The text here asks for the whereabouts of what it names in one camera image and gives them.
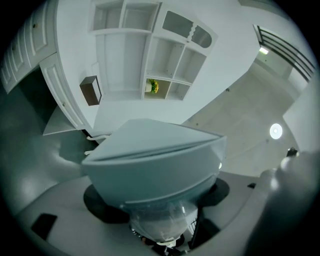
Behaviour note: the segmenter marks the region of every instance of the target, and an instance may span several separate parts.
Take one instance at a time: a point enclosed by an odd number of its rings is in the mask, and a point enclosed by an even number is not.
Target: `white cabinet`
[[[56,0],[44,2],[26,21],[25,45],[32,68],[57,51],[55,43],[56,4]]]
[[[63,76],[57,53],[41,61],[40,68],[45,82],[62,112],[77,130],[84,129],[85,124],[81,114],[79,114],[80,111],[76,104],[73,103],[73,98]]]
[[[17,82],[31,70],[25,43],[25,25],[19,29],[8,49],[12,71]]]
[[[12,88],[15,86],[17,83],[16,78],[14,77],[14,74],[11,69],[10,61],[9,61],[9,56],[8,56],[8,51],[6,51],[3,55],[2,62],[0,64],[0,78],[3,84],[3,87],[8,94]]]

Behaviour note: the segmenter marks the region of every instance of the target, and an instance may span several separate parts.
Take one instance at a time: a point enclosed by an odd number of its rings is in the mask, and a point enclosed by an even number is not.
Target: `gray floor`
[[[42,135],[56,106],[40,70],[9,94],[0,84],[0,186],[13,215],[51,186],[81,177],[84,151],[96,147],[78,130]]]

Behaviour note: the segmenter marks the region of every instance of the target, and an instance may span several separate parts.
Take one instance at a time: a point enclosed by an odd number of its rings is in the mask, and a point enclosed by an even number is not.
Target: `white built-in shelving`
[[[152,0],[93,0],[103,100],[183,100],[217,35],[195,16]],[[145,92],[149,79],[157,93]]]

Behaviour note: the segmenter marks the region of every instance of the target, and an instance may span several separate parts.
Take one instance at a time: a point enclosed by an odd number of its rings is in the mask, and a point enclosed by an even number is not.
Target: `white door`
[[[2,62],[0,64],[0,78],[7,94],[17,84],[17,80],[14,77],[14,74],[12,72],[11,65],[9,62],[8,51],[4,53]]]
[[[32,68],[57,51],[54,30],[56,4],[56,0],[44,2],[26,22],[25,43]]]
[[[17,82],[31,71],[31,64],[26,51],[25,25],[19,29],[8,49],[12,71]]]
[[[52,96],[64,115],[77,130],[85,129],[81,113],[79,113],[80,110],[74,103],[72,95],[68,90],[68,85],[63,76],[57,53],[41,61],[40,68]]]

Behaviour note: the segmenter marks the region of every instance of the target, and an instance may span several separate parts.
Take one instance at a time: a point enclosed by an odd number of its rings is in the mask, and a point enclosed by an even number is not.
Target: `white wall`
[[[104,101],[92,135],[111,133],[128,119],[152,118],[181,124],[242,76],[254,61],[259,44],[253,26],[241,16],[236,0],[166,1],[195,15],[218,34],[197,79],[184,101]]]
[[[320,74],[313,78],[283,118],[301,151],[320,149]]]
[[[288,148],[297,147],[282,117],[294,101],[281,87],[257,78],[252,68],[229,89],[185,125],[227,136],[223,171],[259,176],[277,167]],[[274,123],[283,128],[278,140],[269,134]]]

